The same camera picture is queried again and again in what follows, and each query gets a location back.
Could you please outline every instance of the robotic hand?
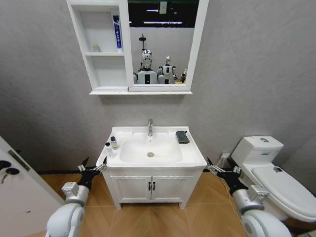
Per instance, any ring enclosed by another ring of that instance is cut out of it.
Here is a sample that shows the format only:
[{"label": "robotic hand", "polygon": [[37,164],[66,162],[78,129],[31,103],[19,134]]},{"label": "robotic hand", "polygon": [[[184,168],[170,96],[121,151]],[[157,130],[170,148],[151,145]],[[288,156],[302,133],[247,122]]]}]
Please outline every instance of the robotic hand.
[{"label": "robotic hand", "polygon": [[88,199],[88,193],[94,176],[100,174],[107,168],[105,157],[103,163],[97,167],[85,167],[88,162],[85,159],[78,166],[82,178],[79,183],[65,183],[62,191],[66,195],[65,205],[58,208],[50,216],[47,222],[47,232],[45,237],[76,237],[84,219],[84,206]]},{"label": "robotic hand", "polygon": [[242,227],[248,237],[291,237],[287,227],[275,216],[263,211],[263,200],[269,195],[267,189],[259,185],[245,186],[238,178],[241,169],[233,160],[229,163],[234,168],[223,170],[208,159],[207,169],[223,178],[230,187],[230,194],[242,214]]}]

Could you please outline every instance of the white door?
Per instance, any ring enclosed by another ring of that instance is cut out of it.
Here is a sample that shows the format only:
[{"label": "white door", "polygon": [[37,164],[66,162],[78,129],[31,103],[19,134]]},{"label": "white door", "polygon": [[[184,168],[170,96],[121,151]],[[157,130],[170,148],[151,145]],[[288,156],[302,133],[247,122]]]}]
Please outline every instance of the white door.
[{"label": "white door", "polygon": [[192,176],[153,176],[152,201],[183,201]]},{"label": "white door", "polygon": [[151,200],[151,176],[111,176],[119,202]]},{"label": "white door", "polygon": [[[1,137],[0,160],[0,180],[8,168],[19,171],[8,174],[0,184],[0,236],[23,237],[44,231],[63,200]],[[4,167],[3,161],[10,167]]]}]

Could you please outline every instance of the toilet tank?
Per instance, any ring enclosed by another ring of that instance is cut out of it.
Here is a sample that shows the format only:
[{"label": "toilet tank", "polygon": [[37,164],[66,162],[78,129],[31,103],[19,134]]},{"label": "toilet tank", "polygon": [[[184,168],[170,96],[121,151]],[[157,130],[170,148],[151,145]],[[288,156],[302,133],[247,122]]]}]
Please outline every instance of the toilet tank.
[{"label": "toilet tank", "polygon": [[270,136],[244,137],[235,148],[232,158],[239,166],[242,163],[271,163],[283,146]]}]

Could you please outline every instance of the mirror cabinet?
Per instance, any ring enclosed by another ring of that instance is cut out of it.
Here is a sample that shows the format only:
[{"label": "mirror cabinet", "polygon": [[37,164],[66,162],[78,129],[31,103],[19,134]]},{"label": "mirror cabinet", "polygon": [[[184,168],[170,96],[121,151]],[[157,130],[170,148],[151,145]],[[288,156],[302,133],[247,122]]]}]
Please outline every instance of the mirror cabinet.
[{"label": "mirror cabinet", "polygon": [[92,95],[191,94],[208,0],[67,0]]}]

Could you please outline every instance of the cable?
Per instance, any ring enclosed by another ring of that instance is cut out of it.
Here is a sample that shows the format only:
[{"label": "cable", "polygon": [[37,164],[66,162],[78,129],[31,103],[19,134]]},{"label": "cable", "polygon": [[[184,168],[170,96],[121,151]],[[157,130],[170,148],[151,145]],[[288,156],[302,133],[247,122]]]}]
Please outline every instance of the cable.
[{"label": "cable", "polygon": [[222,181],[222,183],[223,183],[223,185],[224,185],[224,188],[225,188],[225,190],[226,190],[226,193],[228,194],[228,200],[229,200],[229,203],[230,203],[230,205],[231,205],[231,208],[232,208],[232,210],[234,211],[234,213],[235,213],[236,217],[238,218],[238,220],[241,222],[241,219],[239,218],[238,214],[236,213],[236,211],[235,211],[235,209],[234,209],[234,207],[233,207],[233,203],[232,203],[232,200],[231,200],[231,195],[229,194],[229,192],[228,192],[228,190],[227,190],[227,188],[226,188],[226,185],[225,185],[223,179],[222,179],[222,178],[220,178],[220,179],[221,179],[221,181]]}]

